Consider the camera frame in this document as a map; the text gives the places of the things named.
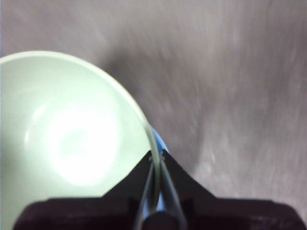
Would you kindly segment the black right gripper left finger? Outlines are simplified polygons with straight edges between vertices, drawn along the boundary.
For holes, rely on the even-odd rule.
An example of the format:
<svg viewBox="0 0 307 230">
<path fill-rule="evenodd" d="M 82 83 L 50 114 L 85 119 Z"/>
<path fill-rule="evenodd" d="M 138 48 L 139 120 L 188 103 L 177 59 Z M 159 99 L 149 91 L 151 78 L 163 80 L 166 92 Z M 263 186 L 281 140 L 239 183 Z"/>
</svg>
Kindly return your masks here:
<svg viewBox="0 0 307 230">
<path fill-rule="evenodd" d="M 153 165 L 149 151 L 124 179 L 102 196 L 106 208 L 103 230 L 142 229 L 154 193 Z"/>
</svg>

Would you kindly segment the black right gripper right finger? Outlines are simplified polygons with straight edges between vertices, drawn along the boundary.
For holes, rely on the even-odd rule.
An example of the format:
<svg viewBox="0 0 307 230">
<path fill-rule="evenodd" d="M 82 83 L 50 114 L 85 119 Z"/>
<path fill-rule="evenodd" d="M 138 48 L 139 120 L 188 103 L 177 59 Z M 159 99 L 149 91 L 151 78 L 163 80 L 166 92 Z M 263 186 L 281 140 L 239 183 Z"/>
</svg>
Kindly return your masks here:
<svg viewBox="0 0 307 230">
<path fill-rule="evenodd" d="M 198 230 L 198 202 L 216 197 L 195 181 L 165 149 L 161 154 L 161 191 L 165 210 L 175 218 L 179 230 Z"/>
</svg>

